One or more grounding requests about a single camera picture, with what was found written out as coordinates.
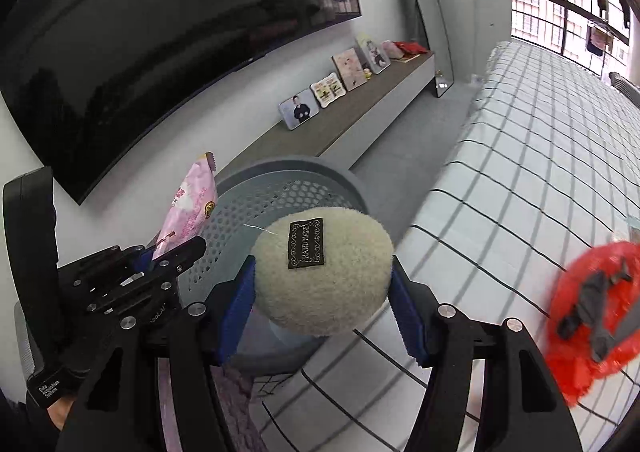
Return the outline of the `person's hand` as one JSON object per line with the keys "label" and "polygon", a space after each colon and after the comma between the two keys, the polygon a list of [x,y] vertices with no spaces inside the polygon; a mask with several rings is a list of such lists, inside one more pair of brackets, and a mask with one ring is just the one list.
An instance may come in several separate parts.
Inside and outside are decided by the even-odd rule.
{"label": "person's hand", "polygon": [[63,429],[75,400],[76,398],[74,396],[63,396],[47,408],[50,420],[58,430]]}

